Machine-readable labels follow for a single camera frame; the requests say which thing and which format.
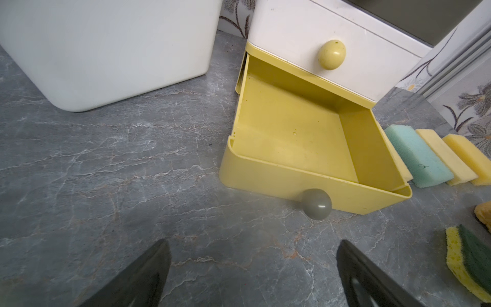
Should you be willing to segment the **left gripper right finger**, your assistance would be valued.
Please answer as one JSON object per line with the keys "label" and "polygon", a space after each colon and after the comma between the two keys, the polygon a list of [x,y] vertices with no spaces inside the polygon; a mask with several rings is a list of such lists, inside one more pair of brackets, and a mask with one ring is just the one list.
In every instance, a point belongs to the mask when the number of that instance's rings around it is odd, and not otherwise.
{"label": "left gripper right finger", "polygon": [[421,306],[350,241],[342,240],[337,268],[349,306]]}

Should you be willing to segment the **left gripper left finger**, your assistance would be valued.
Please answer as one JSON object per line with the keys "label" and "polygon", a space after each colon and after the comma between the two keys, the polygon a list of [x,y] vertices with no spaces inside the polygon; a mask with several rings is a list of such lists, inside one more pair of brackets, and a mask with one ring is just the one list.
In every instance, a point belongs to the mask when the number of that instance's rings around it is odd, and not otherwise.
{"label": "left gripper left finger", "polygon": [[160,239],[81,306],[158,306],[171,265]]}

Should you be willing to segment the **dark green scouring sponge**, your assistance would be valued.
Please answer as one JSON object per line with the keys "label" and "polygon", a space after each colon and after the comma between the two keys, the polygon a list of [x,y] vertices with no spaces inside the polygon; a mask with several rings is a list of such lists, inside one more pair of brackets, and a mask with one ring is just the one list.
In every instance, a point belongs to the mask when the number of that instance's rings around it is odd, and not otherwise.
{"label": "dark green scouring sponge", "polygon": [[446,264],[456,279],[484,304],[490,304],[490,247],[464,225],[449,227]]}

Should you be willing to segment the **orange sponge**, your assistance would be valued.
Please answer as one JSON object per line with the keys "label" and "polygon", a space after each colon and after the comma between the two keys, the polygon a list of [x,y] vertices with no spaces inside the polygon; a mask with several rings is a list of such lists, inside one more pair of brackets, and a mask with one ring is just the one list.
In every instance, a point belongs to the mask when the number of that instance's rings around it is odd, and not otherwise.
{"label": "orange sponge", "polygon": [[478,221],[487,227],[491,233],[491,201],[481,203],[474,208],[474,215]]}

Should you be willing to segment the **light green sponge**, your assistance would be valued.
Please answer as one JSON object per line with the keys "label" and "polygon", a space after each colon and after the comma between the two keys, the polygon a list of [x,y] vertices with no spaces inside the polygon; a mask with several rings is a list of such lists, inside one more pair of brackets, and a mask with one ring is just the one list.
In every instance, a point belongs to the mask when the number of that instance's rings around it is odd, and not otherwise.
{"label": "light green sponge", "polygon": [[410,126],[390,125],[384,132],[413,176],[418,188],[430,188],[454,178],[450,169]]}

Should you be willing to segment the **pale yellow sponge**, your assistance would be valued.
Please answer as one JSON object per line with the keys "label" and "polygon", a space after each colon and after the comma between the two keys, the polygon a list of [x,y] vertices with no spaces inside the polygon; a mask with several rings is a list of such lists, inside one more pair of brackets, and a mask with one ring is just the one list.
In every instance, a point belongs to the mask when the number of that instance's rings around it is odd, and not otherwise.
{"label": "pale yellow sponge", "polygon": [[446,181],[447,185],[464,184],[478,178],[478,175],[452,151],[436,131],[416,129],[416,132],[453,174],[453,178]]}

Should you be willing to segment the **bright yellow sponge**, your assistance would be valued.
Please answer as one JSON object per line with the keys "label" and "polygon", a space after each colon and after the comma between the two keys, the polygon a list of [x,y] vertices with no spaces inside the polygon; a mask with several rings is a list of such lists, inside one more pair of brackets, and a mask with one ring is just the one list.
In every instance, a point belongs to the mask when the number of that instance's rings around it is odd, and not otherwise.
{"label": "bright yellow sponge", "polygon": [[466,137],[458,134],[448,134],[443,141],[478,175],[477,179],[471,181],[474,185],[490,185],[490,159],[484,153]]}

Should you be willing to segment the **green three-drawer cabinet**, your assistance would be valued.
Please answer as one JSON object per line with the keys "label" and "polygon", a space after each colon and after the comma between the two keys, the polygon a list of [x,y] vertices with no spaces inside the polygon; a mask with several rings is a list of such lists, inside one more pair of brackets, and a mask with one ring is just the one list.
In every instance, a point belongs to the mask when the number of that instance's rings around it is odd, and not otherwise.
{"label": "green three-drawer cabinet", "polygon": [[235,189],[300,202],[323,220],[412,196],[373,107],[463,28],[490,26],[489,1],[257,1],[219,170]]}

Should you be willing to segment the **yellow green-backed sponge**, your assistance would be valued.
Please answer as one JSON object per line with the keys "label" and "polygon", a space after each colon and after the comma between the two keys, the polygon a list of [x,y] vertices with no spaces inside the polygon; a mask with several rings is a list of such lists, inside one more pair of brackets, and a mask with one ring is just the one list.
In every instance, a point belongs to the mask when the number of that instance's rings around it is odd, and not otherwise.
{"label": "yellow green-backed sponge", "polygon": [[392,158],[396,164],[396,167],[397,167],[398,171],[400,172],[400,175],[402,176],[402,178],[404,179],[405,182],[411,181],[413,179],[411,172],[406,167],[405,163],[403,162],[402,158],[400,157],[400,155],[396,151],[395,147],[390,142],[390,140],[387,137],[387,135],[385,134],[385,132],[383,132],[383,137],[384,137],[386,145],[389,149],[389,152],[390,152],[390,154],[391,154],[391,156],[392,156]]}

